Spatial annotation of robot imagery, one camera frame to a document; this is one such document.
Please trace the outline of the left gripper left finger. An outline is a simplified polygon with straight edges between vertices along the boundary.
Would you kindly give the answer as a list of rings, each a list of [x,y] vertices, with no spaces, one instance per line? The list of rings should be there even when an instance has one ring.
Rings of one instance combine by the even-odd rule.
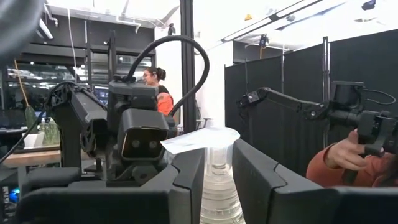
[[[126,161],[113,169],[113,185],[128,187],[119,196],[127,210],[122,223],[198,223],[205,153],[202,149],[165,159]]]

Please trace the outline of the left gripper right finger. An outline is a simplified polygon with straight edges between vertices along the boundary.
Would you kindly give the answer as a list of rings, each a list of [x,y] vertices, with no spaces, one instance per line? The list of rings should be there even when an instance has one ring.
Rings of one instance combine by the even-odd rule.
[[[242,139],[233,146],[233,177],[247,224],[325,223],[325,191]]]

